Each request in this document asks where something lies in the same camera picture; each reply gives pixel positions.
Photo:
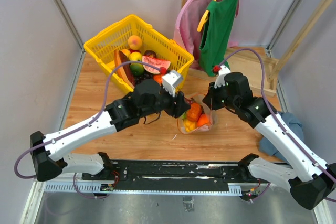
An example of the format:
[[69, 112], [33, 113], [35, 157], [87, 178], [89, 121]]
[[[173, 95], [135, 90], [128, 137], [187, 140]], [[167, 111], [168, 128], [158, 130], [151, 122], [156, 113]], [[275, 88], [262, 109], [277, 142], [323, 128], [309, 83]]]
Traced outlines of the clear zip top bag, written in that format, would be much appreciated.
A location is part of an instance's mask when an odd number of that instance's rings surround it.
[[192, 93], [186, 96], [185, 101], [191, 108], [177, 121], [177, 128], [182, 134], [208, 132], [218, 123], [218, 116], [210, 105], [203, 102], [204, 98], [203, 93]]

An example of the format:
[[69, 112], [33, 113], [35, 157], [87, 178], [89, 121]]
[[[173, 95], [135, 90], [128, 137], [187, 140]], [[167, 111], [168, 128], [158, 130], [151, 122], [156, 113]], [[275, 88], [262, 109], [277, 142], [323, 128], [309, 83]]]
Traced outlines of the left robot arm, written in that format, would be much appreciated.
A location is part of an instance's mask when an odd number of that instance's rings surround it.
[[137, 125], [141, 118], [151, 114], [164, 111], [178, 118], [190, 107], [183, 92], [172, 95], [154, 80], [145, 80], [134, 91], [82, 122], [54, 133], [34, 132], [30, 135], [30, 147], [37, 180], [45, 182], [63, 173], [88, 173], [108, 179], [112, 166], [105, 153], [74, 155], [72, 150]]

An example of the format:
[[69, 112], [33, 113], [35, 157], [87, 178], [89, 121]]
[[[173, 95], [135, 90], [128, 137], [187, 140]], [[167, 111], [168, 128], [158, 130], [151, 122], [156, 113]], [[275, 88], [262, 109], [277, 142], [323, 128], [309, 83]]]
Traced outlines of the orange tomato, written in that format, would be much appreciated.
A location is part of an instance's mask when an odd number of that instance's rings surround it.
[[198, 121], [202, 114], [202, 107], [198, 103], [191, 104], [191, 108], [186, 113], [186, 118], [190, 121]]

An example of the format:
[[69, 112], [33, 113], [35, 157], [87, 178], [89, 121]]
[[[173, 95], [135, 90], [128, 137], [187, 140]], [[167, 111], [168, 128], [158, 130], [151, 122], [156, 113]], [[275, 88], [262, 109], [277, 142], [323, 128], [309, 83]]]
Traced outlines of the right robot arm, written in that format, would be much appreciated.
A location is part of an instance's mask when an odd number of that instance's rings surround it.
[[335, 190], [335, 164], [314, 154], [286, 125], [267, 100], [253, 96], [248, 79], [223, 67], [209, 84], [203, 102], [213, 110], [226, 108], [266, 137], [284, 156], [288, 168], [255, 154], [240, 161], [238, 177], [244, 182], [260, 178], [290, 192], [303, 208], [312, 210]]

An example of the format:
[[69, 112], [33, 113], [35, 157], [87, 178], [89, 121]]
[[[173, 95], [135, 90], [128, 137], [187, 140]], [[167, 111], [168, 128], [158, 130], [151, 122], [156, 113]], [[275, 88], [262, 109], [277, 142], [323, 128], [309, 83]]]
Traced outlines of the yellow bell pepper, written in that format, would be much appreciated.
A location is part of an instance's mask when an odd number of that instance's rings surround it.
[[197, 121], [194, 122], [194, 121], [190, 121], [188, 119], [185, 119], [183, 121], [183, 125], [184, 125], [184, 128], [185, 128], [186, 132], [192, 132], [193, 130], [195, 130], [197, 128]]

